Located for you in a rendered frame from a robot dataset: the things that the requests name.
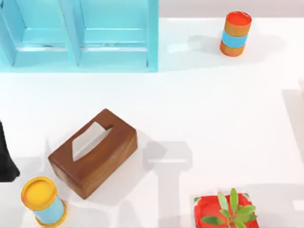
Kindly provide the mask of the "wooden tissue box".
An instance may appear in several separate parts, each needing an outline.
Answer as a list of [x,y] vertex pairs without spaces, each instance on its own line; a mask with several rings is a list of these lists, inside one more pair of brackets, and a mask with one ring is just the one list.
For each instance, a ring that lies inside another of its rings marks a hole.
[[[91,152],[72,159],[72,141],[97,122],[110,133]],[[55,174],[78,196],[87,199],[137,149],[136,130],[108,109],[53,151],[48,160]]]

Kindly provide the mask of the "white tissue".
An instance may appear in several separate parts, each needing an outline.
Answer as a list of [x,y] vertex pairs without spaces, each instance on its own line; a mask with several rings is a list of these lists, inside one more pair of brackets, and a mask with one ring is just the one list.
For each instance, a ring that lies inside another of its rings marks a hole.
[[112,128],[106,130],[99,123],[93,122],[87,130],[72,141],[73,161],[75,162],[91,152],[111,130]]

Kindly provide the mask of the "light blue rack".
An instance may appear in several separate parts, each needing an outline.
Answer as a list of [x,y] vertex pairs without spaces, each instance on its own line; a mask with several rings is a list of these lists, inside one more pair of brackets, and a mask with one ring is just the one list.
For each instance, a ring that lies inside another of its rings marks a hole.
[[159,0],[0,0],[0,72],[155,72]]

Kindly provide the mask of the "red plant pot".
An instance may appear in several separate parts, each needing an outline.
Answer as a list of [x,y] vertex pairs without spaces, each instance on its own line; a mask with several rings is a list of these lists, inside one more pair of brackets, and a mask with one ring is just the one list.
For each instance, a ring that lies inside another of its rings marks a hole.
[[[238,205],[252,205],[252,202],[245,193],[238,193]],[[204,216],[216,216],[226,222],[226,218],[220,213],[221,207],[216,195],[202,196],[194,199],[193,228],[235,228],[234,224],[230,227],[227,224],[210,225],[201,221]],[[260,228],[257,219],[246,222],[247,228]]]

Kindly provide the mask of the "orange and blue can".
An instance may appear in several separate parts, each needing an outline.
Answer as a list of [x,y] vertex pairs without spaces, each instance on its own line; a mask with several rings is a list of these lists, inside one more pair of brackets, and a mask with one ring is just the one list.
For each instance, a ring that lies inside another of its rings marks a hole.
[[245,48],[252,18],[243,11],[227,14],[222,33],[220,51],[229,57],[240,56]]

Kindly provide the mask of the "green succulent plant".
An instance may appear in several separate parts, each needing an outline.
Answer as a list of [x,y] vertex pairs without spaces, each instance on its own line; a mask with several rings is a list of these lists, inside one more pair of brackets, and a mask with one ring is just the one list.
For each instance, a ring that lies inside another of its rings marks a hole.
[[215,215],[203,216],[200,220],[205,224],[226,225],[227,228],[232,228],[232,225],[234,228],[247,228],[247,223],[257,219],[254,205],[239,205],[239,196],[235,188],[231,189],[229,200],[222,192],[218,192],[217,200],[220,206],[219,212],[224,219]]

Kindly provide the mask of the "yellow and blue can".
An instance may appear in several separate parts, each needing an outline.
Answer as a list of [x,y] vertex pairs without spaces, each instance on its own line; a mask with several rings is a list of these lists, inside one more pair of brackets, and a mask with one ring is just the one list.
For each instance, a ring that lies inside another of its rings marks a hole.
[[67,206],[48,177],[38,176],[27,181],[21,190],[21,200],[43,228],[56,228],[67,217]]

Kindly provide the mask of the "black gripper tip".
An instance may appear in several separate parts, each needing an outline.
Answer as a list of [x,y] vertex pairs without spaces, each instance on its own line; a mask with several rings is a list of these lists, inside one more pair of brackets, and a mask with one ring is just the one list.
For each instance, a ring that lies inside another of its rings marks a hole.
[[10,156],[0,121],[0,182],[13,182],[19,176],[20,171]]

